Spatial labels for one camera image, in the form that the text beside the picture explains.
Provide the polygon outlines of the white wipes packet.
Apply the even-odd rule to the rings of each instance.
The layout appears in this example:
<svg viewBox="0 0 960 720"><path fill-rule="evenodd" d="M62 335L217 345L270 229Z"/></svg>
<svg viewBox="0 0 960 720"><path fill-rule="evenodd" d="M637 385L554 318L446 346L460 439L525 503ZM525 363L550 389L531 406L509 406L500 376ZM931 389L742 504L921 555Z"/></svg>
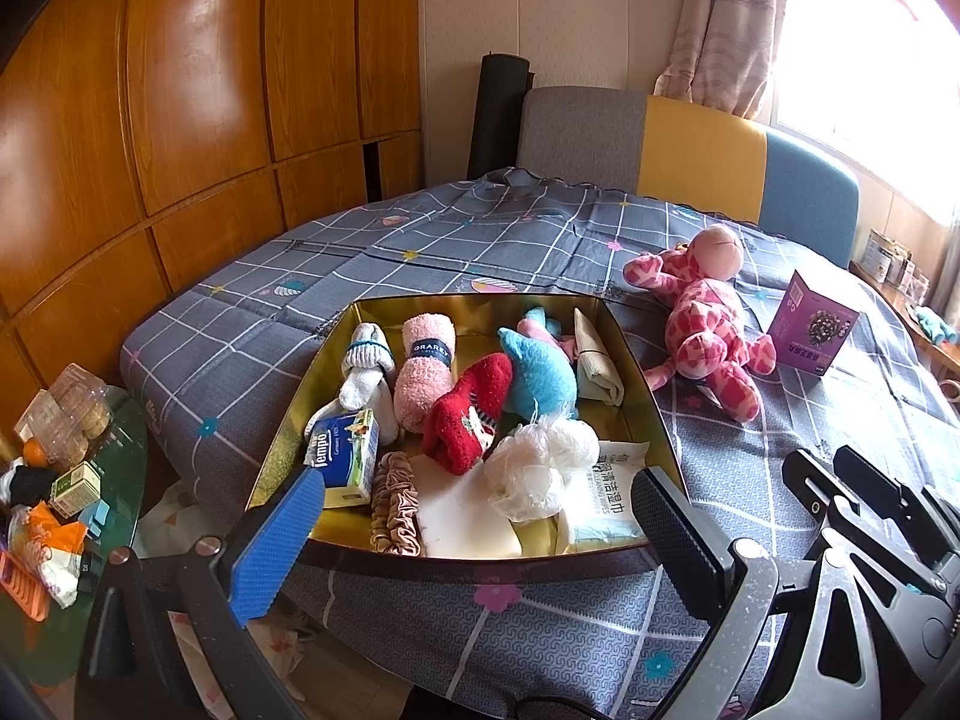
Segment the white wipes packet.
<svg viewBox="0 0 960 720"><path fill-rule="evenodd" d="M556 552L579 554L636 546L646 541L633 514L631 483L646 468L649 444L602 440L599 460L566 485L556 516Z"/></svg>

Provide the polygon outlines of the blue tissue pack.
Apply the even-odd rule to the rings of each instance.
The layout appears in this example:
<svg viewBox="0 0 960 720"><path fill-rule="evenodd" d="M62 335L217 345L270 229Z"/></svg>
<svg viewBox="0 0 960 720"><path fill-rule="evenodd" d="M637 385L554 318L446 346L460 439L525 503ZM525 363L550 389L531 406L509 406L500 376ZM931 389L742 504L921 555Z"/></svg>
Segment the blue tissue pack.
<svg viewBox="0 0 960 720"><path fill-rule="evenodd" d="M324 479L325 509L368 504L379 447L371 408L314 419L306 431L304 463Z"/></svg>

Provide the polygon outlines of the brown satin scrunchie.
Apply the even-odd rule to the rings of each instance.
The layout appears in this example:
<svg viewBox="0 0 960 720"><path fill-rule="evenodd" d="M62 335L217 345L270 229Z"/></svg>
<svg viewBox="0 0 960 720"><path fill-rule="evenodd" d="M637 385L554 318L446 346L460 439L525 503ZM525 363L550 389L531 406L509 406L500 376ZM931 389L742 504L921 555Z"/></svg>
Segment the brown satin scrunchie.
<svg viewBox="0 0 960 720"><path fill-rule="evenodd" d="M418 489L409 456L389 452L376 465L371 491L370 544L377 554L420 556Z"/></svg>

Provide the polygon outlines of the white mesh bath pouf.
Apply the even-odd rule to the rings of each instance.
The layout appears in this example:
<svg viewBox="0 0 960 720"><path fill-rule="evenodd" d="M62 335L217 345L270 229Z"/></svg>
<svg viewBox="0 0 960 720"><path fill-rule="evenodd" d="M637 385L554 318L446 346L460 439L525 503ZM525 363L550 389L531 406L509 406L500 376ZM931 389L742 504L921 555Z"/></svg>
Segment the white mesh bath pouf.
<svg viewBox="0 0 960 720"><path fill-rule="evenodd" d="M569 482L600 453L596 431L579 419L542 416L516 427L483 461L488 502L512 523L553 517L565 507Z"/></svg>

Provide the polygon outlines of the beige knitted cloth roll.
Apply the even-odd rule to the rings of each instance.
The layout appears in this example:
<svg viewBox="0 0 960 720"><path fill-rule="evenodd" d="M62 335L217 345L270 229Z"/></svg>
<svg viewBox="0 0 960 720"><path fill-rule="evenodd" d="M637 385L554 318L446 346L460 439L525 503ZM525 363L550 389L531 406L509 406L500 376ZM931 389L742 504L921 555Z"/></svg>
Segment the beige knitted cloth roll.
<svg viewBox="0 0 960 720"><path fill-rule="evenodd" d="M579 397L610 406L620 406L625 386L596 327L581 309L574 310L574 346Z"/></svg>

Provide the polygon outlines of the blue dolphin plush toy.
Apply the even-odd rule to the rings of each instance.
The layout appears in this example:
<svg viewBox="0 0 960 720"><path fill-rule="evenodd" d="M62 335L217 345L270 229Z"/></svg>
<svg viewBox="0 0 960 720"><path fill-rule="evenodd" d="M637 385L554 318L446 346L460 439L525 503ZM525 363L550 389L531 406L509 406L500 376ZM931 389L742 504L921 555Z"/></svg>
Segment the blue dolphin plush toy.
<svg viewBox="0 0 960 720"><path fill-rule="evenodd" d="M498 330L501 351L511 362L512 379L505 410L526 421L544 416L574 418L578 384L571 358L551 333L552 322L541 305L529 309L516 330Z"/></svg>

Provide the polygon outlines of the white grey sock bundle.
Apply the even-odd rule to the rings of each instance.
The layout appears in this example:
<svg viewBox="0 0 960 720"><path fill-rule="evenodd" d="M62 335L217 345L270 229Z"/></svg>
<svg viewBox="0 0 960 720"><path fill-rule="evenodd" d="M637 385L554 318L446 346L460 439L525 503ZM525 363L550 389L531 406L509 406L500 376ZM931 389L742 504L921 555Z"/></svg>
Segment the white grey sock bundle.
<svg viewBox="0 0 960 720"><path fill-rule="evenodd" d="M386 333L377 323L361 322L355 328L347 351L343 353L342 376L337 398L314 411L306 422L302 437L309 439L314 426L322 418L371 408L379 426L379 445L394 444L400 433L391 392L397 366Z"/></svg>

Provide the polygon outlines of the red fuzzy sock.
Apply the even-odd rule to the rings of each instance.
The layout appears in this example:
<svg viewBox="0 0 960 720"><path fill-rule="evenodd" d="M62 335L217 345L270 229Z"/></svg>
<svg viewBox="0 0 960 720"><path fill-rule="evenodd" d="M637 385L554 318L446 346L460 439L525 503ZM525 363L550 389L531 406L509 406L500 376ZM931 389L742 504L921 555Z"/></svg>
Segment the red fuzzy sock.
<svg viewBox="0 0 960 720"><path fill-rule="evenodd" d="M423 427L423 454L451 475L470 472L493 445L511 379L505 353L491 353L467 367L431 408Z"/></svg>

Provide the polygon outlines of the pink towel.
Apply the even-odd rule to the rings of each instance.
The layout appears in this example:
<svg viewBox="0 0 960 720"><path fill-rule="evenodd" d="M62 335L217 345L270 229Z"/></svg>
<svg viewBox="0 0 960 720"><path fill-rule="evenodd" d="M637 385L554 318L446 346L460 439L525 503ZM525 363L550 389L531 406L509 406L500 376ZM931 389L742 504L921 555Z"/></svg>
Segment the pink towel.
<svg viewBox="0 0 960 720"><path fill-rule="evenodd" d="M394 413L407 433L421 434L438 398L454 387L455 328L446 314L418 314L402 325L405 361L394 387Z"/></svg>

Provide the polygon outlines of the wooden desk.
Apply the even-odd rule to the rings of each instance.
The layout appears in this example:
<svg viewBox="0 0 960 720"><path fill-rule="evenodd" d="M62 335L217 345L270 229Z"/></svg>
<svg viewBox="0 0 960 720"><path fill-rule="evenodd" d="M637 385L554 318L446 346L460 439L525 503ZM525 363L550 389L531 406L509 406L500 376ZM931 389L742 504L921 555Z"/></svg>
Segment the wooden desk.
<svg viewBox="0 0 960 720"><path fill-rule="evenodd" d="M919 327L908 310L908 301L905 294L900 293L898 289L893 288L885 281L874 280L867 271L862 270L856 262L848 263L848 268L853 275L861 278L874 291L877 291L884 301L895 312L901 325L910 333L913 340L914 349L918 353L918 359L926 366L937 380L958 380L960 376L960 366L958 366L958 346L957 344L934 344L924 335L923 328Z"/></svg>

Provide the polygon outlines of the teal cloth on desk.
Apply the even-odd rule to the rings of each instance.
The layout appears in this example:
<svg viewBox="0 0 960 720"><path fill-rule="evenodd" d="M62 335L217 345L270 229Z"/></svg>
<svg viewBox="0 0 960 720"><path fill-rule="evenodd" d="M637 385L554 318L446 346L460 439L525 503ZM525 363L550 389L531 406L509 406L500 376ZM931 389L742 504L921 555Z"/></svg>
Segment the teal cloth on desk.
<svg viewBox="0 0 960 720"><path fill-rule="evenodd" d="M914 308L914 321L918 323L924 337L935 346L958 343L957 328L942 319L929 305L917 305Z"/></svg>

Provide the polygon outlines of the pink giraffe plush toy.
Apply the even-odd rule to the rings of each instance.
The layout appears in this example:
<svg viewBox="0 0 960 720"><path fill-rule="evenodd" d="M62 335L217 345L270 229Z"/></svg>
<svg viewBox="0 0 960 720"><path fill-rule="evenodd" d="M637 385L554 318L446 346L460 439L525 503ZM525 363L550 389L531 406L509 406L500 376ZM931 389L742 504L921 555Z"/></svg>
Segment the pink giraffe plush toy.
<svg viewBox="0 0 960 720"><path fill-rule="evenodd" d="M669 307L667 359L644 372L647 387L659 390L683 377L706 388L740 424L761 411L754 377L768 376L776 367L770 335L745 335L742 301L732 286L742 265L739 236L726 224L711 224L686 244L638 255L623 267L630 286L656 294Z"/></svg>

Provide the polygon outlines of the clear plastic food container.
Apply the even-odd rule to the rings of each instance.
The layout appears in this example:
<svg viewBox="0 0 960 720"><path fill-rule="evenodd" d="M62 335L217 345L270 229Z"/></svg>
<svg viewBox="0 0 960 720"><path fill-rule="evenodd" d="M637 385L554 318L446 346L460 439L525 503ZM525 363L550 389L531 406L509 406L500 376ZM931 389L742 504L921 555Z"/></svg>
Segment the clear plastic food container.
<svg viewBox="0 0 960 720"><path fill-rule="evenodd" d="M71 362L34 395L14 432L23 442L36 439L53 468L70 468L85 460L111 421L104 380Z"/></svg>

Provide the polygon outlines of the white tin can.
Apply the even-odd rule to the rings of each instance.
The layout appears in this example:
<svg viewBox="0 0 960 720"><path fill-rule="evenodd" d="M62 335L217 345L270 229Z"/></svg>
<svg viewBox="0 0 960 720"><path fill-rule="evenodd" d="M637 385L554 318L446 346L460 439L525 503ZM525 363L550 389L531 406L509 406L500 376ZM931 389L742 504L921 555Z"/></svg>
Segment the white tin can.
<svg viewBox="0 0 960 720"><path fill-rule="evenodd" d="M867 236L866 247L862 252L859 266L878 283L887 279L895 254L895 245L882 232L873 229Z"/></svg>

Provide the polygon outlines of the blue headboard cushion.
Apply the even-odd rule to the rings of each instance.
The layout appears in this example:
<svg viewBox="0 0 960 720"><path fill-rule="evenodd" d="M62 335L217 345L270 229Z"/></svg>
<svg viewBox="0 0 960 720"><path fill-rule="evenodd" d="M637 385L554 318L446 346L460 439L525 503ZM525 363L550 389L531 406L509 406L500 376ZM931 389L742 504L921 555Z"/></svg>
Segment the blue headboard cushion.
<svg viewBox="0 0 960 720"><path fill-rule="evenodd" d="M820 148L766 130L758 227L805 245L839 268L850 263L859 215L859 182Z"/></svg>

